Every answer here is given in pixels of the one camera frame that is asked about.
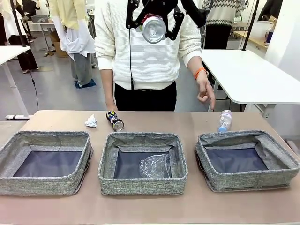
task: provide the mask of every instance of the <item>hand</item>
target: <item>hand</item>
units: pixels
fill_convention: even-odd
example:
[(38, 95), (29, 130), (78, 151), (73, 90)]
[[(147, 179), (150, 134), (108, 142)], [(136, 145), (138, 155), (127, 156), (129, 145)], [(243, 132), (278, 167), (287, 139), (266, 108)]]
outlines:
[(118, 111), (118, 108), (114, 102), (106, 104), (106, 108), (108, 111)]
[(214, 109), (216, 103), (216, 97), (210, 85), (210, 82), (207, 79), (207, 75), (205, 71), (200, 71), (197, 77), (197, 83), (199, 84), (199, 94), (198, 100), (201, 103), (205, 103), (208, 99), (210, 99), (210, 108)]

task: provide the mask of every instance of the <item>clear plastic wrapper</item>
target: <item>clear plastic wrapper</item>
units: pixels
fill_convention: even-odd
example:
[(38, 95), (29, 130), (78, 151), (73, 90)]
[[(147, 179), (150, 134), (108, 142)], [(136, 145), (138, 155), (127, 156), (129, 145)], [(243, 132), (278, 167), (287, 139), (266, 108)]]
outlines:
[(144, 178), (171, 178), (170, 154), (154, 155), (140, 162), (140, 173)]

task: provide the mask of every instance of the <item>black and white sweater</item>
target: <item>black and white sweater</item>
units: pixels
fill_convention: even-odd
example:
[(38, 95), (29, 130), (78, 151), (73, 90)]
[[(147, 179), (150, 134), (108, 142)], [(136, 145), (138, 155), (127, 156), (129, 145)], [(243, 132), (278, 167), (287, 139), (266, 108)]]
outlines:
[[(210, 5), (211, 0), (203, 1), (203, 8)], [(207, 25), (232, 26), (234, 18), (240, 16), (245, 0), (214, 0), (207, 17)]]

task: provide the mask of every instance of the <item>finger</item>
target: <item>finger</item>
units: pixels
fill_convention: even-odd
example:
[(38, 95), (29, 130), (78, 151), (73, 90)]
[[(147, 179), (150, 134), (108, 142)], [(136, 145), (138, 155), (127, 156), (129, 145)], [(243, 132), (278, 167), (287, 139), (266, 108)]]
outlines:
[(208, 99), (208, 96), (204, 96), (204, 97), (201, 97), (200, 94), (198, 95), (198, 100), (201, 102), (201, 103), (205, 103)]
[(204, 97), (205, 96), (205, 93), (206, 93), (206, 82), (205, 81), (200, 81), (199, 82), (199, 87), (200, 87), (200, 96), (201, 97)]
[(207, 89), (206, 89), (206, 93), (208, 95), (208, 97), (210, 98), (210, 109), (211, 110), (214, 110), (215, 108), (215, 104), (216, 104), (216, 97), (215, 97), (215, 93), (214, 91), (212, 90), (212, 87), (209, 86)]

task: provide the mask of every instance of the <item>blue bottle cap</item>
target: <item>blue bottle cap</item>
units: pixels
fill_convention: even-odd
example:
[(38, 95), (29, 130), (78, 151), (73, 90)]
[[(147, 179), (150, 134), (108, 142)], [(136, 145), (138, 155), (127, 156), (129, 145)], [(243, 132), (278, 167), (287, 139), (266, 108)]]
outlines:
[(227, 128), (225, 126), (220, 126), (219, 127), (219, 132), (226, 132)]

